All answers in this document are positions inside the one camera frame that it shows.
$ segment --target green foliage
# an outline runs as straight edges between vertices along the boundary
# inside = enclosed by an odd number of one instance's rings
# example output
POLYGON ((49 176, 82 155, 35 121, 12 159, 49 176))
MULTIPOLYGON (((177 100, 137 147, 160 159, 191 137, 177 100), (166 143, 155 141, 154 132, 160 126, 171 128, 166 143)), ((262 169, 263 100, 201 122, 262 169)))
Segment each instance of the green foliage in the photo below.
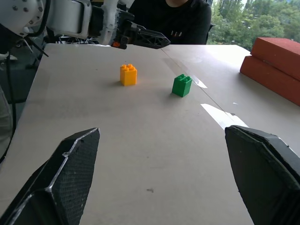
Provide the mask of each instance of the green foliage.
POLYGON ((257 37, 300 42, 300 0, 215 0, 209 45, 239 45, 251 50, 257 37))

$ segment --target cable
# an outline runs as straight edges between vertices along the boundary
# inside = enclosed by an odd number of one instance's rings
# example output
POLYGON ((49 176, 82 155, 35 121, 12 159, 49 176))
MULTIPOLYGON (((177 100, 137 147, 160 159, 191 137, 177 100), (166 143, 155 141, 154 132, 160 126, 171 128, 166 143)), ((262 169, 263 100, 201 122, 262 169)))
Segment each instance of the cable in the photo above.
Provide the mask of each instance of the cable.
POLYGON ((36 61, 39 62, 37 56, 36 56, 35 53, 33 52, 32 48, 30 48, 30 46, 29 46, 29 44, 27 43, 27 41, 26 41, 25 39, 24 39, 23 41, 26 43, 27 47, 29 48, 29 50, 30 50, 31 53, 33 54, 33 56, 34 56, 34 58, 36 59, 36 61))
POLYGON ((50 5, 51 5, 51 0, 46 0, 45 10, 44 10, 44 15, 43 15, 43 19, 42 19, 41 25, 40 25, 40 27, 39 27, 39 29, 38 29, 37 32, 35 32, 35 33, 29 33, 27 35, 28 37, 37 37, 37 36, 39 36, 39 35, 41 35, 43 33, 43 31, 46 28, 46 23, 47 23, 49 11, 50 11, 50 5))
POLYGON ((8 82, 9 93, 10 93, 10 98, 11 98, 11 105, 12 105, 12 108, 13 108, 13 132, 11 134, 9 144, 8 144, 5 152, 4 152, 3 156, 0 158, 0 164, 5 159, 5 156, 8 152, 9 146, 11 144, 11 141, 13 139, 13 136, 15 134, 15 129, 16 129, 16 107, 15 107, 15 98, 14 98, 14 92, 13 92, 13 85, 11 83, 11 75, 10 75, 10 52, 8 52, 8 56, 6 58, 6 73, 7 73, 7 82, 8 82))
POLYGON ((41 49, 36 43, 34 43, 30 37, 25 37, 24 40, 26 40, 26 42, 29 44, 29 45, 33 45, 36 49, 38 49, 42 54, 44 54, 45 56, 49 57, 49 55, 47 55, 43 49, 41 49))

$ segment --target green lego brick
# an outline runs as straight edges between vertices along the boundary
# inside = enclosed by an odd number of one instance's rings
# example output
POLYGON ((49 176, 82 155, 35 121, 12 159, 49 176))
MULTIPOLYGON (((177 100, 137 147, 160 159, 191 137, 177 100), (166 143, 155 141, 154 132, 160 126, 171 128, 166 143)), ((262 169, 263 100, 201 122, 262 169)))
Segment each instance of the green lego brick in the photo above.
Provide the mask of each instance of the green lego brick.
POLYGON ((192 78, 189 76, 184 76, 181 74, 180 76, 174 79, 174 84, 172 88, 172 93, 178 95, 180 97, 184 97, 189 93, 192 85, 192 78))

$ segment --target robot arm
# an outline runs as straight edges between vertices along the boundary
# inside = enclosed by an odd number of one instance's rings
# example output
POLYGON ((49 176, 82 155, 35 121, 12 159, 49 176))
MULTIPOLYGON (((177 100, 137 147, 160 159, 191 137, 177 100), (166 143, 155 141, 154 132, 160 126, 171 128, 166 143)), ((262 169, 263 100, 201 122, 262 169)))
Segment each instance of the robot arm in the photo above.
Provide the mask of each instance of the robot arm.
POLYGON ((45 26, 58 34, 86 39, 95 37, 102 45, 126 49, 127 44, 162 48, 170 41, 161 33, 134 24, 134 16, 117 9, 118 0, 106 0, 102 7, 90 0, 18 0, 0 3, 0 53, 16 41, 41 34, 45 26), (37 33, 29 27, 40 25, 37 33))

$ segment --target orange lego brick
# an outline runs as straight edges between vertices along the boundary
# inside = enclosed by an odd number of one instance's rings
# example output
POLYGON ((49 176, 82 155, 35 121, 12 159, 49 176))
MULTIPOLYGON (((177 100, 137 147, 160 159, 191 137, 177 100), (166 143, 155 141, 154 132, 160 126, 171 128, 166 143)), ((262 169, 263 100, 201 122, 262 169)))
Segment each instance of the orange lego brick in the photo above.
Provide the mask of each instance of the orange lego brick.
POLYGON ((136 85, 137 69, 129 64, 120 67, 120 81, 124 86, 136 85))

